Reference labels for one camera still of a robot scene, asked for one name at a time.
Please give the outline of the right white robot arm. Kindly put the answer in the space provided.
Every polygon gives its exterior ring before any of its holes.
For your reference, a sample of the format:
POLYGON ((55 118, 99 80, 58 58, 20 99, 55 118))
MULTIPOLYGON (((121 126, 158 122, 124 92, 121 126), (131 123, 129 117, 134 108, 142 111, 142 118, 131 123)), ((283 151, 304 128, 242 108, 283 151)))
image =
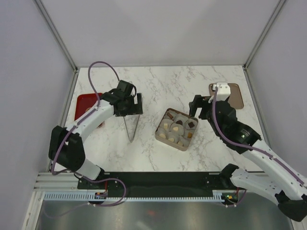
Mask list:
POLYGON ((291 220, 307 216, 307 178, 280 158, 250 126, 238 121, 227 100, 196 95, 189 103, 189 115, 201 108, 199 118, 207 120, 216 136, 230 149, 254 162, 267 175, 260 178, 236 165, 228 164, 219 177, 221 187, 233 186, 256 193, 277 205, 291 220))

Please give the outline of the rose gold chocolate box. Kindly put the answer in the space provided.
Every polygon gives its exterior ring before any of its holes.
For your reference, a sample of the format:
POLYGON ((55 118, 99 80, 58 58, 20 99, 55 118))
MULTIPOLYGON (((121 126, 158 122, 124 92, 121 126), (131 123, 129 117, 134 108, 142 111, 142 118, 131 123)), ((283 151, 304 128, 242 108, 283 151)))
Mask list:
POLYGON ((154 136, 156 140, 180 151, 186 151, 194 137, 198 126, 198 119, 188 114, 166 109, 154 136))

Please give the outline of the rose gold box lid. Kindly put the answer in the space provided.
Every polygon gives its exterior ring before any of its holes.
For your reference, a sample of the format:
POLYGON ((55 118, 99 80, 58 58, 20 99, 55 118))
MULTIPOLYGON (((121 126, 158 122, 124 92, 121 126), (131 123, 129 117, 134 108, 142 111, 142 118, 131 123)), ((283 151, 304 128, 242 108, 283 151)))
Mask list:
POLYGON ((236 83, 227 83, 227 82, 219 82, 218 83, 218 88, 220 89, 219 85, 227 85, 228 88, 230 89, 230 96, 228 99, 229 104, 239 110, 244 108, 244 102, 241 94, 241 90, 238 84, 236 83))

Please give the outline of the metal tongs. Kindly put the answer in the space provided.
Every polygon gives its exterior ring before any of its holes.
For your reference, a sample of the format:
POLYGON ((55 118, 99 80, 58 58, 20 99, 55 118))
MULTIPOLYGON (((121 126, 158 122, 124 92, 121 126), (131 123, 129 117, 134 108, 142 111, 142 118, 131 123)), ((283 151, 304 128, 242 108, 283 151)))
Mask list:
POLYGON ((129 142, 132 143, 135 139, 138 123, 141 115, 128 115, 123 117, 125 128, 127 131, 129 142))

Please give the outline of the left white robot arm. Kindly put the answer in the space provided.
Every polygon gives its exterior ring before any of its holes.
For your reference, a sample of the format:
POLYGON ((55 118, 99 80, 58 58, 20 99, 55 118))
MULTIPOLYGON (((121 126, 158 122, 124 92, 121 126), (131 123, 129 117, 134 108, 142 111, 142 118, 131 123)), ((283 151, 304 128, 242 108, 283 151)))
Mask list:
POLYGON ((111 117, 141 115, 142 95, 136 86, 120 80, 117 87, 103 94, 95 94, 94 105, 67 127, 56 126, 51 133, 48 157, 54 164, 88 179, 94 189, 104 186, 102 168, 86 158, 84 142, 103 122, 111 117))

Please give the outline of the dark square chocolate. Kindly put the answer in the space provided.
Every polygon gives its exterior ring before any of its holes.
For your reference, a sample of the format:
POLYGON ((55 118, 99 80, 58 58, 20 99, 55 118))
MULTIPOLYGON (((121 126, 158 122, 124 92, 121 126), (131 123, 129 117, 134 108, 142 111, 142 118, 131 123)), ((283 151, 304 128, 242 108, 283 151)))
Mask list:
POLYGON ((188 126, 189 126, 190 128, 192 128, 192 127, 194 127, 195 125, 194 125, 193 122, 190 122, 190 123, 188 123, 188 126))

